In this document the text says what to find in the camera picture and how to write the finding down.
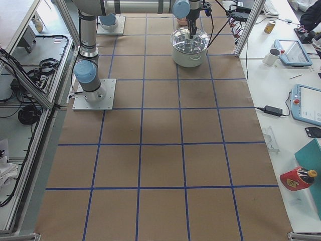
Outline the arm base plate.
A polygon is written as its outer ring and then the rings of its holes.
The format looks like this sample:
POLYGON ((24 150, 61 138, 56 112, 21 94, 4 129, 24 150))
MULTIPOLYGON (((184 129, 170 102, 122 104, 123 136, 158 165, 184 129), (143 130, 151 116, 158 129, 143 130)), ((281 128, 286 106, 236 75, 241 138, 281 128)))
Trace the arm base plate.
POLYGON ((73 110, 90 111, 90 110, 112 110, 116 87, 116 79, 100 79, 101 86, 95 92, 83 91, 82 86, 78 85, 78 92, 75 95, 73 110))
POLYGON ((110 14, 99 16, 97 34, 98 35, 123 35, 125 27, 125 16, 110 14))

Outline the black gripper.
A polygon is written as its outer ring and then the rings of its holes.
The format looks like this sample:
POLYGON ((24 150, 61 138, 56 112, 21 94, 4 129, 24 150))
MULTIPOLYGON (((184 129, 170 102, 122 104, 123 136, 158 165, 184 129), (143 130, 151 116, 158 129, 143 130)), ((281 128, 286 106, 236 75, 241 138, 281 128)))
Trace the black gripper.
POLYGON ((190 9, 189 14, 186 17, 188 30, 190 32, 190 39, 194 37, 197 31, 195 21, 199 18, 200 9, 190 9))

